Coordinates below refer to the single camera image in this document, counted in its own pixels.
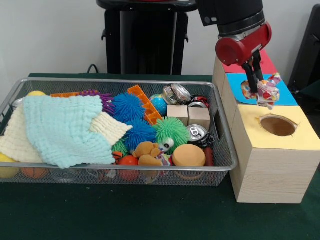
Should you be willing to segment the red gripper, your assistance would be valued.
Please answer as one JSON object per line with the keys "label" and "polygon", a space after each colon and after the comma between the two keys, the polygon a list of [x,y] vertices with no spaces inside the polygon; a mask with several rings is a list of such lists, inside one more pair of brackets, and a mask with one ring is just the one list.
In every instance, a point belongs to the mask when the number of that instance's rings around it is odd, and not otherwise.
{"label": "red gripper", "polygon": [[[261,69],[262,50],[272,38],[272,28],[268,22],[240,34],[220,37],[215,52],[218,59],[225,65],[237,64],[246,73],[251,93],[257,93],[257,78],[263,80]],[[252,66],[248,62],[253,57]]]}

